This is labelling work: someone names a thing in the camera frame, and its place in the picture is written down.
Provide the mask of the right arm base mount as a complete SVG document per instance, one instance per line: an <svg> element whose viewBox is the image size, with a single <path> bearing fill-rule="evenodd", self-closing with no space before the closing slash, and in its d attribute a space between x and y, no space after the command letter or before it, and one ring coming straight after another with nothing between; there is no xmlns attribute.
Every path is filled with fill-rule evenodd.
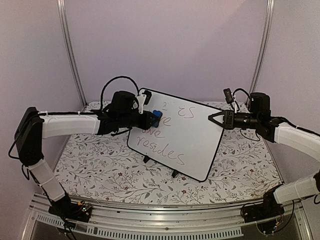
<svg viewBox="0 0 320 240"><path fill-rule="evenodd" d="M261 203L246 203L240 209L240 215L245 223L273 218L284 213L283 205L278 204L274 198L264 198Z"/></svg>

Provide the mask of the blue whiteboard eraser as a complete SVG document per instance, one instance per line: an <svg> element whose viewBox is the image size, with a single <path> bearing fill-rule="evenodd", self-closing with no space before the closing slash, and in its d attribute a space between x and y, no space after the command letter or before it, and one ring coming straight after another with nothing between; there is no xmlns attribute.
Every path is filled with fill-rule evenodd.
<svg viewBox="0 0 320 240"><path fill-rule="evenodd" d="M160 124L160 120L163 116L163 113L159 110L154 110L152 112L151 126L157 128Z"/></svg>

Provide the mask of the small black-framed whiteboard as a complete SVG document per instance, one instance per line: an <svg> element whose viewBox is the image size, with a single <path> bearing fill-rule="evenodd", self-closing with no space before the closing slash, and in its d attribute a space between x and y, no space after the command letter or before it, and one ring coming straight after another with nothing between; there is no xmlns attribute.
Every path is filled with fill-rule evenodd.
<svg viewBox="0 0 320 240"><path fill-rule="evenodd" d="M208 117L221 109L152 90L146 111L160 111L158 127L134 127L127 146L199 182L209 175L224 129Z"/></svg>

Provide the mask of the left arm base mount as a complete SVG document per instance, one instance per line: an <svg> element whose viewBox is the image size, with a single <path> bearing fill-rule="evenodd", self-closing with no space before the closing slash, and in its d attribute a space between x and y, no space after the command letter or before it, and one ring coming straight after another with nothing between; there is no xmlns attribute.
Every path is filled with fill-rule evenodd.
<svg viewBox="0 0 320 240"><path fill-rule="evenodd" d="M69 198L62 198L58 201L53 201L48 212L64 219L88 223L92 210L92 205L85 203L83 200L74 203Z"/></svg>

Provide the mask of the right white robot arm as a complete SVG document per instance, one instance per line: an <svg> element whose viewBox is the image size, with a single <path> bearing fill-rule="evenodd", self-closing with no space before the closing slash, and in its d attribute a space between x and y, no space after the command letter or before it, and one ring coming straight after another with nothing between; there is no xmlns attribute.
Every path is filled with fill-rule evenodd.
<svg viewBox="0 0 320 240"><path fill-rule="evenodd" d="M264 140L283 145L303 153L312 159L320 160L320 135L312 130L291 123L282 116L272 116L270 97L262 92L247 93L248 112L238 111L236 92L224 89L226 103L230 110L223 110L208 116L208 120L225 130L255 130ZM263 203L258 213L262 218L269 218L285 202L317 197L320 194L320 173L300 178L268 190L263 195Z"/></svg>

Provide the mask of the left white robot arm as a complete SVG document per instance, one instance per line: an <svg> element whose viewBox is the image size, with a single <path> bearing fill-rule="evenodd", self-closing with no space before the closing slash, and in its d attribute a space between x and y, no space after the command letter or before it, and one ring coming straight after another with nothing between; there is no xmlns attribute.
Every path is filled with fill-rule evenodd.
<svg viewBox="0 0 320 240"><path fill-rule="evenodd" d="M44 139L58 136L120 135L132 128L148 130L158 127L162 112L148 111L144 107L152 97L150 91L134 95L127 91L114 93L107 106L91 112L48 112L29 107L15 132L13 146L17 149L19 160L36 183L55 202L55 209L63 216L74 213L74 205L65 199L67 193L45 161L42 151Z"/></svg>

